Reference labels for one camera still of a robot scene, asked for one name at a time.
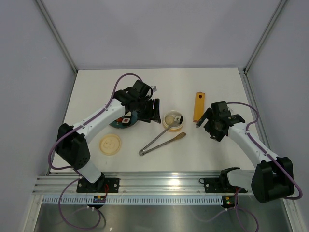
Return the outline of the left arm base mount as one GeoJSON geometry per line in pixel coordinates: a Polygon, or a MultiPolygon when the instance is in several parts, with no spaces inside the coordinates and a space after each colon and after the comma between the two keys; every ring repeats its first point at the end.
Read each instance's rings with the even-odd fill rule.
{"type": "Polygon", "coordinates": [[[77,184],[77,193],[118,193],[120,178],[106,177],[101,173],[100,178],[95,183],[90,183],[82,177],[77,184]]]}

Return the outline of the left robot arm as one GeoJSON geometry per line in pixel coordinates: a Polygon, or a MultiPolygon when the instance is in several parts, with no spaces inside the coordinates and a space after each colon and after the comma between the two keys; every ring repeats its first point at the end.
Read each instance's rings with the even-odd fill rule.
{"type": "Polygon", "coordinates": [[[137,80],[132,87],[114,89],[109,101],[88,118],[73,126],[64,123],[59,127],[55,152],[88,181],[87,186],[93,192],[104,188],[104,175],[90,159],[89,143],[129,112],[136,112],[139,121],[160,123],[160,100],[152,98],[155,92],[156,86],[137,80]]]}

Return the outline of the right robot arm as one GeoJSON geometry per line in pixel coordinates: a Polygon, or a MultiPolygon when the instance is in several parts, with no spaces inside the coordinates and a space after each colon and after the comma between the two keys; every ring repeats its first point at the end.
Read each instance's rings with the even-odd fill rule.
{"type": "Polygon", "coordinates": [[[226,136],[234,141],[254,166],[254,173],[239,167],[224,169],[217,183],[223,191],[245,189],[260,203],[287,198],[294,193],[293,164],[288,157],[279,157],[268,149],[238,114],[231,114],[225,102],[212,104],[196,123],[203,126],[211,139],[218,142],[226,136]]]}

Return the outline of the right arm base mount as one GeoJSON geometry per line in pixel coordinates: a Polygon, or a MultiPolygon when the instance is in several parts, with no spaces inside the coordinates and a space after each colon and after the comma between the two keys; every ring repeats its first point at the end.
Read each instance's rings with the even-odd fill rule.
{"type": "Polygon", "coordinates": [[[204,186],[205,193],[236,193],[238,186],[232,186],[227,179],[230,171],[237,170],[238,167],[232,167],[220,171],[218,177],[202,177],[198,181],[204,186]]]}

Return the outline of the sushi roll cucumber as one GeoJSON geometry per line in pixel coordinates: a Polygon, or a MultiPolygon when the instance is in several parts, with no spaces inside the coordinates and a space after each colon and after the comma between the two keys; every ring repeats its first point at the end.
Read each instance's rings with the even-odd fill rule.
{"type": "Polygon", "coordinates": [[[174,122],[177,123],[177,124],[182,124],[182,122],[183,122],[183,116],[181,116],[181,115],[175,116],[174,122]]]}

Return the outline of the yellow round lunch box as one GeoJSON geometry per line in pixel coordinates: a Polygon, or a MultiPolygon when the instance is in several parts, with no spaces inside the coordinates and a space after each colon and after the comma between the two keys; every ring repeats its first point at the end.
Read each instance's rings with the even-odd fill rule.
{"type": "Polygon", "coordinates": [[[184,116],[175,110],[168,111],[163,117],[163,126],[170,132],[180,131],[184,125],[184,116]]]}

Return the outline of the sushi roll red centre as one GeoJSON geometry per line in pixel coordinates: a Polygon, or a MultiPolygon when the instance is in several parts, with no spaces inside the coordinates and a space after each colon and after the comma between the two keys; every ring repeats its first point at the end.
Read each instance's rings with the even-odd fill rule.
{"type": "Polygon", "coordinates": [[[122,126],[128,127],[131,124],[131,118],[129,117],[124,117],[121,121],[122,126]]]}

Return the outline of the steamed bun swirl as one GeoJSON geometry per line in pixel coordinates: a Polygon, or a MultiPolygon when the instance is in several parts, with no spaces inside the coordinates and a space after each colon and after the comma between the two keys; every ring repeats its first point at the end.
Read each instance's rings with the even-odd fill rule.
{"type": "Polygon", "coordinates": [[[164,119],[164,122],[167,125],[172,125],[174,123],[174,116],[172,116],[172,115],[166,116],[165,119],[164,119]]]}

